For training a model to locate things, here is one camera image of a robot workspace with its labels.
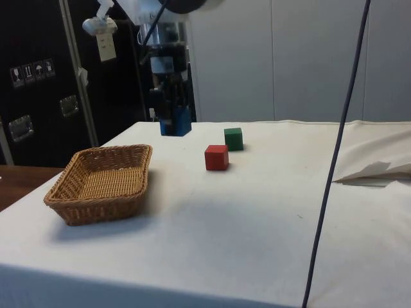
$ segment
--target basket rim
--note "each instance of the basket rim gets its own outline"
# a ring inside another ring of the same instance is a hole
[[[62,199],[62,198],[53,198],[53,194],[58,191],[59,188],[64,184],[66,178],[69,178],[70,172],[73,169],[74,163],[85,153],[89,153],[92,151],[107,151],[107,150],[126,150],[126,149],[138,149],[143,148],[147,151],[147,157],[144,162],[143,167],[143,184],[140,189],[132,194],[122,194],[119,196],[109,196],[109,197],[101,197],[101,198],[81,198],[81,199]],[[80,204],[83,201],[87,202],[87,205],[103,205],[105,203],[112,203],[113,201],[122,201],[128,202],[132,200],[139,199],[143,193],[145,193],[147,185],[148,185],[148,165],[150,163],[150,159],[152,156],[153,147],[149,144],[134,144],[130,146],[108,146],[108,147],[101,147],[101,148],[89,148],[86,150],[82,150],[76,152],[73,157],[71,158],[70,162],[64,168],[62,174],[52,186],[52,188],[48,191],[47,195],[44,197],[44,203],[51,207],[84,207],[83,204]]]

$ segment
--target blue object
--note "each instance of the blue object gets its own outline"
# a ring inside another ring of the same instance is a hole
[[[167,132],[166,123],[160,120],[160,131],[162,136],[182,137],[191,131],[191,114],[188,107],[176,107],[173,111],[174,130]]]

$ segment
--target green cube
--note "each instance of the green cube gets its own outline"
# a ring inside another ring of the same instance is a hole
[[[243,132],[241,128],[226,128],[224,130],[225,144],[229,147],[229,151],[244,150]]]

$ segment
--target wooden table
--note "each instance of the wooden table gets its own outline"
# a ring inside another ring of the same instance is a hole
[[[0,166],[0,212],[61,171],[61,168]]]

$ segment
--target metal latch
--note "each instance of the metal latch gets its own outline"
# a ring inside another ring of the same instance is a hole
[[[22,141],[34,134],[33,123],[29,115],[24,115],[17,120],[8,123],[8,129],[10,130],[14,142]]]

